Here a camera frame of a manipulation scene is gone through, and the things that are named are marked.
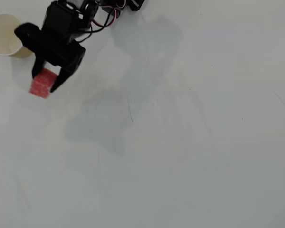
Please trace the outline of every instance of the paper cup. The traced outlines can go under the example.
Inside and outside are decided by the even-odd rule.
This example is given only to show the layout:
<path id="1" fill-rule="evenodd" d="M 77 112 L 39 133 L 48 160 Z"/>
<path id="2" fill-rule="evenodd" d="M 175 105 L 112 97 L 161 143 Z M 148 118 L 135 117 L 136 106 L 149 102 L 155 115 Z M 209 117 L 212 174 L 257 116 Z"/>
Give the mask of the paper cup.
<path id="1" fill-rule="evenodd" d="M 21 24 L 16 16 L 0 14 L 0 56 L 26 58 L 32 54 L 14 33 L 14 30 Z"/>

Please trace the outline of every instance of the red foam block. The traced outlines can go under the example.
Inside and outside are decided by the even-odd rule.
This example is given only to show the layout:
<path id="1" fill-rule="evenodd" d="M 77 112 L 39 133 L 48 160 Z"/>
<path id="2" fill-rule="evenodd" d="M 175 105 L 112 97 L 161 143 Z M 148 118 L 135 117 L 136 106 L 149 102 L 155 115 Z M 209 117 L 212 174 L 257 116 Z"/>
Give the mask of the red foam block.
<path id="1" fill-rule="evenodd" d="M 50 90 L 55 83 L 57 74 L 48 69 L 43 69 L 33 80 L 30 93 L 42 98 L 48 98 Z"/>

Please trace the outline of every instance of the wire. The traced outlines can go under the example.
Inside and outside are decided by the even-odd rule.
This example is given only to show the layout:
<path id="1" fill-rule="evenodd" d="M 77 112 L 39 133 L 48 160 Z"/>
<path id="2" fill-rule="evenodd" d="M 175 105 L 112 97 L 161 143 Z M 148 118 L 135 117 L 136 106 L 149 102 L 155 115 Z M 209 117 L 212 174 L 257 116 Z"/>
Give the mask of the wire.
<path id="1" fill-rule="evenodd" d="M 82 42 L 84 42 L 84 41 L 86 41 L 87 39 L 89 39 L 91 36 L 92 36 L 92 34 L 93 33 L 90 33 L 90 35 L 88 35 L 86 38 L 84 38 L 83 40 L 81 40 L 81 41 L 78 41 L 78 43 L 82 43 Z"/>
<path id="2" fill-rule="evenodd" d="M 116 9 L 115 9 L 115 8 L 114 8 L 114 10 L 115 10 L 115 13 L 114 13 L 113 20 L 110 22 L 110 24 L 106 25 L 106 27 L 111 26 L 111 25 L 115 22 L 115 20 L 116 20 L 117 12 L 116 12 Z M 94 24 L 96 24 L 98 27 L 103 27 L 103 26 L 104 26 L 104 25 L 101 25 L 100 23 L 98 23 L 95 19 L 92 19 L 92 22 L 93 22 Z"/>
<path id="3" fill-rule="evenodd" d="M 107 17 L 107 19 L 106 19 L 106 21 L 105 21 L 105 24 L 103 25 L 103 26 L 101 26 L 101 28 L 100 29 L 98 29 L 98 30 L 95 30 L 95 31 L 79 31 L 80 33 L 97 33 L 97 32 L 100 32 L 100 31 L 102 31 L 102 30 L 104 30 L 106 27 L 108 27 L 109 25 L 112 25 L 113 24 L 113 22 L 115 21 L 115 18 L 116 18 L 116 13 L 115 13 L 115 15 L 114 15 L 114 18 L 112 19 L 112 21 L 111 21 L 111 23 L 108 25 L 108 22 L 109 22 L 109 19 L 110 19 L 110 15 L 112 14 L 112 12 L 115 10 L 115 8 L 113 8 L 111 11 L 110 11 L 110 13 L 108 14 L 108 17 Z"/>
<path id="4" fill-rule="evenodd" d="M 127 0 L 124 0 L 123 6 L 119 6 L 117 3 L 116 3 L 116 6 L 117 6 L 118 8 L 123 9 L 123 8 L 126 6 L 126 4 L 127 4 Z"/>

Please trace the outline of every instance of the cup rim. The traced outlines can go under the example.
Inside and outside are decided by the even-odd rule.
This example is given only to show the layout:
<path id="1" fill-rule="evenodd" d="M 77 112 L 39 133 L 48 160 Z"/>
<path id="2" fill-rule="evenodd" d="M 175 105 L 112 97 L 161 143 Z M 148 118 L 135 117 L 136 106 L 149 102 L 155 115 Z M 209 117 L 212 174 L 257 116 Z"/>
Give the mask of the cup rim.
<path id="1" fill-rule="evenodd" d="M 13 17 L 15 17 L 15 18 L 20 22 L 20 24 L 22 24 L 21 19 L 20 19 L 19 17 L 15 16 L 15 15 L 13 15 L 13 14 L 10 14 L 10 13 L 0 13 L 0 16 L 1 16 L 1 15 L 10 15 L 10 16 L 13 16 Z M 20 46 L 16 51 L 14 51 L 14 52 L 12 52 L 12 53 L 9 53 L 9 54 L 0 54 L 0 56 L 12 56 L 12 55 L 16 54 L 17 52 L 19 52 L 19 51 L 21 50 L 21 48 L 23 48 L 22 42 L 21 42 L 21 46 Z"/>

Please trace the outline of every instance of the robotic arm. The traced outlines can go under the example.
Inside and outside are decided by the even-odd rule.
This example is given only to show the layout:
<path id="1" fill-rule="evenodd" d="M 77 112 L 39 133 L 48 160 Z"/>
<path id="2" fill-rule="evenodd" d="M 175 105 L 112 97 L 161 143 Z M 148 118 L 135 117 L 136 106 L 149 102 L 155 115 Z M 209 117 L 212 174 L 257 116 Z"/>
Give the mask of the robotic arm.
<path id="1" fill-rule="evenodd" d="M 52 2 L 47 9 L 41 30 L 31 23 L 22 24 L 15 30 L 23 46 L 36 55 L 32 70 L 33 79 L 43 70 L 46 62 L 60 66 L 59 76 L 50 90 L 51 93 L 54 92 L 77 71 L 86 53 L 86 49 L 75 38 L 99 32 L 107 27 L 108 20 L 99 30 L 89 31 L 99 7 L 103 7 L 106 12 L 118 18 L 127 5 L 132 11 L 138 11 L 143 2 L 144 0 L 58 0 Z"/>

